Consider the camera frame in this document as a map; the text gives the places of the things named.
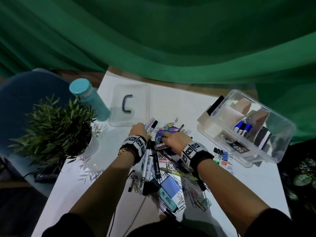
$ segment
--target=turquoise bottle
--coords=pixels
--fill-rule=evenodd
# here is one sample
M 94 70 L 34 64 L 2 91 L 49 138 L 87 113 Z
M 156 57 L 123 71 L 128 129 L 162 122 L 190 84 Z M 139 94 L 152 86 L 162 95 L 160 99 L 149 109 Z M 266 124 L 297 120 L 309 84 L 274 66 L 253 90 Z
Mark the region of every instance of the turquoise bottle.
M 74 80 L 70 84 L 69 90 L 73 95 L 79 96 L 81 103 L 85 106 L 91 106 L 96 113 L 97 121 L 105 121 L 110 117 L 109 109 L 87 79 Z

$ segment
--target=white table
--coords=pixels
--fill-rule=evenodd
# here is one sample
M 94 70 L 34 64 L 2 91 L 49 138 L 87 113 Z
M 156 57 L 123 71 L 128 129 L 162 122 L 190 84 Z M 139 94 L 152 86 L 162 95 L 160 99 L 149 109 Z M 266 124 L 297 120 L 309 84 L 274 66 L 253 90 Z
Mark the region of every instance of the white table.
M 124 78 L 107 71 L 98 93 L 105 104 L 110 107 L 113 88 L 116 84 L 139 83 L 143 82 Z M 179 122 L 184 123 L 187 129 L 192 130 L 190 135 L 195 141 L 204 144 L 208 150 L 213 150 L 215 145 L 201 135 L 197 131 L 196 126 L 197 118 L 208 106 L 215 102 L 217 97 L 155 84 L 149 85 L 151 93 L 151 116 L 159 121 L 158 126 L 174 121 L 176 117 L 179 117 Z M 82 177 L 81 175 L 89 174 L 90 172 L 101 172 L 110 165 L 116 158 L 118 149 L 128 135 L 129 129 L 125 127 L 113 128 L 108 126 L 107 122 L 103 123 L 103 131 L 99 134 L 100 148 L 98 152 L 91 156 L 82 168 L 80 168 L 83 164 L 81 160 L 76 160 L 73 163 L 63 166 L 62 172 L 34 229 L 33 237 L 41 236 L 46 228 L 54 225 L 88 189 L 92 182 L 88 177 L 84 184 L 83 180 L 78 180 L 85 178 L 85 176 Z M 277 208 L 290 216 L 276 164 L 262 163 L 260 167 L 253 166 L 247 169 L 234 160 L 232 163 L 235 177 L 254 191 L 270 207 Z M 135 218 L 144 197 L 135 193 L 128 193 L 126 190 L 128 185 L 129 182 L 126 183 L 125 190 L 117 207 L 111 237 L 122 237 L 132 223 L 128 233 L 136 227 L 159 220 L 158 210 L 150 198 L 145 199 L 143 206 Z M 212 203 L 210 207 L 211 215 L 222 227 L 224 233 L 229 237 L 237 236 L 235 228 L 223 213 L 212 194 L 207 193 L 206 195 Z M 210 215 L 195 216 L 193 219 L 206 221 L 206 218 L 210 218 Z

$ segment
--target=blue chair backrest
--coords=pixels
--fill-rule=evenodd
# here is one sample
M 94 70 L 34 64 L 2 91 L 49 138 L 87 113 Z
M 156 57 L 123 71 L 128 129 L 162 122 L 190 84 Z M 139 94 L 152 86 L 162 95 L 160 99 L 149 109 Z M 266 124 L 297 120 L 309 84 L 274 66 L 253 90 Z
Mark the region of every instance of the blue chair backrest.
M 25 135 L 28 117 L 33 104 L 47 97 L 60 98 L 64 107 L 69 99 L 74 99 L 69 91 L 69 83 L 53 73 L 28 71 L 12 76 L 0 87 L 0 156 L 8 157 L 14 148 L 7 147 L 16 142 L 11 138 Z

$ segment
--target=wrist band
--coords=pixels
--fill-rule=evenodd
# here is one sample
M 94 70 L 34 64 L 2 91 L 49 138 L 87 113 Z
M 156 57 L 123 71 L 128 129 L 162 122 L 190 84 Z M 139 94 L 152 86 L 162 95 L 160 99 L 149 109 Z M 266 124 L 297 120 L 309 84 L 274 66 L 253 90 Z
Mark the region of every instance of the wrist band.
M 129 148 L 133 150 L 136 154 L 134 163 L 138 163 L 145 153 L 146 143 L 147 141 L 144 137 L 140 135 L 132 135 L 124 140 L 120 149 Z
M 191 166 L 195 173 L 198 173 L 197 167 L 200 162 L 213 158 L 214 156 L 199 142 L 188 144 L 181 152 L 181 159 Z

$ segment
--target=person's left hand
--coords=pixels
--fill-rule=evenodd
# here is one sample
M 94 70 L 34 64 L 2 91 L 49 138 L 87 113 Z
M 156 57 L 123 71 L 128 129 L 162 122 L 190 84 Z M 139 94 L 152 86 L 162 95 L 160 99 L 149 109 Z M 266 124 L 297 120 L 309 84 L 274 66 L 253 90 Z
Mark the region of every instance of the person's left hand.
M 138 123 L 137 125 L 133 125 L 128 136 L 131 135 L 140 135 L 146 139 L 146 141 L 151 139 L 151 136 L 147 134 L 145 130 L 145 125 L 143 123 Z

